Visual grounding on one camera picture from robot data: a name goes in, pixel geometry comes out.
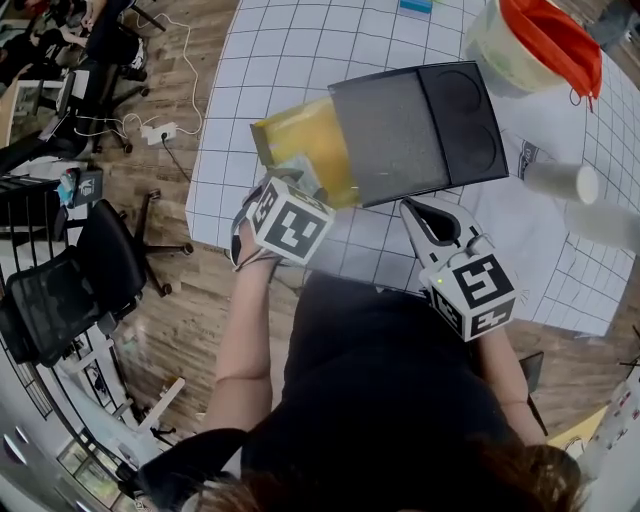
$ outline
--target small box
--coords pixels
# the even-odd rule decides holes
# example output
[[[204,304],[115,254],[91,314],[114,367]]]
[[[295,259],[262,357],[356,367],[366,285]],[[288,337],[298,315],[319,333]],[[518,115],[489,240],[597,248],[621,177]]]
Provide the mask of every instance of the small box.
[[[518,294],[515,274],[494,254],[473,256],[457,267],[455,261],[425,276],[434,309],[464,341],[509,322]]]
[[[433,3],[429,0],[400,0],[400,7],[413,11],[430,13]]]
[[[335,211],[317,199],[271,178],[258,202],[247,210],[256,243],[306,265],[335,219]]]
[[[76,190],[73,195],[74,208],[102,199],[102,176],[102,169],[77,171]]]

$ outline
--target white cup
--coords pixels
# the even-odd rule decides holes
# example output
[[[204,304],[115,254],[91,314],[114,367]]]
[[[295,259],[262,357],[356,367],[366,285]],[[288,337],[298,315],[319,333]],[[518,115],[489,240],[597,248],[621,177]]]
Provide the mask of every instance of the white cup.
[[[593,204],[598,198],[598,175],[585,164],[532,162],[524,170],[528,188],[583,204]]]
[[[640,252],[640,215],[621,206],[567,203],[564,221],[569,231],[592,242]]]

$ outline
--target black tray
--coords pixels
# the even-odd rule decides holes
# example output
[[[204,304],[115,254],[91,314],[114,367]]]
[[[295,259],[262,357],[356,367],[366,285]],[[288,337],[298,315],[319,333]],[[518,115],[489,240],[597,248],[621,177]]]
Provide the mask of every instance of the black tray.
[[[377,73],[329,91],[365,206],[509,175],[475,62]]]

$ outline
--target yellow container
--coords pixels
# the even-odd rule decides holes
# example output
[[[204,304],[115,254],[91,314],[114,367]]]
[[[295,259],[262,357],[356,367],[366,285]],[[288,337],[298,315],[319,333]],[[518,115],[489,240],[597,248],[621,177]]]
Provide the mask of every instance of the yellow container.
[[[267,168],[304,155],[332,208],[360,204],[342,130],[331,98],[285,110],[251,126],[260,161]]]

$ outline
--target chair base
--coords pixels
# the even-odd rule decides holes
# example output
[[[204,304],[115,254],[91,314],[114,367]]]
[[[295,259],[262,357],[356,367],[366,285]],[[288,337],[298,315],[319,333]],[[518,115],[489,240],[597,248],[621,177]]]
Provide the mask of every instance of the chair base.
[[[158,278],[156,277],[155,272],[151,268],[149,261],[147,260],[147,255],[149,254],[184,254],[185,256],[189,256],[193,254],[193,246],[191,244],[184,245],[147,245],[144,243],[144,233],[147,226],[147,215],[149,213],[149,203],[151,201],[155,201],[160,199],[160,190],[152,190],[148,194],[145,194],[144,200],[142,201],[142,208],[140,209],[140,216],[138,217],[138,223],[136,225],[136,231],[134,234],[134,239],[138,246],[141,248],[142,253],[144,254],[144,266],[147,271],[147,277],[151,282],[153,288],[158,292],[160,297],[165,297],[173,292],[171,285],[169,283],[160,284]]]

